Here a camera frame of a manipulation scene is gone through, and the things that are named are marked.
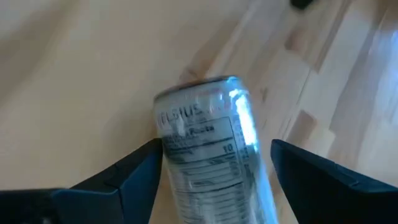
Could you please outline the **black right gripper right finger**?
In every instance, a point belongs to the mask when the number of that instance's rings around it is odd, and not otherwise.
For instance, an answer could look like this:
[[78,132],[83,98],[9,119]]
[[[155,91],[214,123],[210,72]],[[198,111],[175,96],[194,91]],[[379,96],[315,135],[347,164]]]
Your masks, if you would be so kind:
[[299,223],[397,223],[397,188],[280,139],[278,181]]

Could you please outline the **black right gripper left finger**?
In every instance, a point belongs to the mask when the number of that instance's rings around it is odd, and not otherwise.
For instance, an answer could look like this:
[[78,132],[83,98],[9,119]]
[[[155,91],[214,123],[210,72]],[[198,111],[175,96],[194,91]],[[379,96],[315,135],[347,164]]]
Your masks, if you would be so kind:
[[1,223],[148,223],[161,168],[155,138],[69,189],[1,191]]

